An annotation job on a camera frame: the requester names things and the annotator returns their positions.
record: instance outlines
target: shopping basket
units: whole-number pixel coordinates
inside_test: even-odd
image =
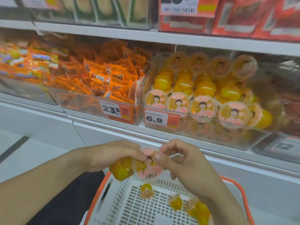
[[[242,206],[250,224],[255,225],[243,188],[235,181],[221,178]],[[193,197],[178,179],[170,178],[169,171],[164,171],[158,180],[150,182],[155,195],[149,200],[140,198],[140,189],[145,183],[135,176],[117,181],[109,172],[92,201],[84,225],[198,225],[189,214],[174,211],[168,204],[168,199],[176,193],[180,194],[184,204]],[[110,188],[101,201],[108,184]]]

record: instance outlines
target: orange price tag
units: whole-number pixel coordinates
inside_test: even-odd
[[[99,100],[103,113],[131,121],[129,105]]]
[[[145,123],[177,130],[180,117],[181,117],[179,114],[146,109],[146,108],[144,109],[144,112],[145,112],[144,115]]]

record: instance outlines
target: hand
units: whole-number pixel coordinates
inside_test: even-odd
[[[140,151],[140,145],[127,140],[118,140],[110,143],[80,148],[85,155],[87,171],[95,172],[107,168],[123,157],[132,157],[145,161],[147,156]]]
[[[180,183],[200,201],[208,204],[221,186],[223,180],[210,165],[198,147],[180,140],[172,140],[160,148],[155,154],[156,162],[171,172]]]

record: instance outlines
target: floor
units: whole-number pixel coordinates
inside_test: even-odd
[[[1,154],[21,138],[20,135],[0,130],[0,158]],[[4,161],[0,161],[0,183],[66,152],[68,152],[66,149],[28,139]],[[283,219],[251,206],[250,210],[256,225],[299,224],[299,222]]]

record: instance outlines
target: pant leg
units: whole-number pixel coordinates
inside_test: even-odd
[[[45,205],[27,225],[79,225],[103,178],[103,171],[83,173]]]

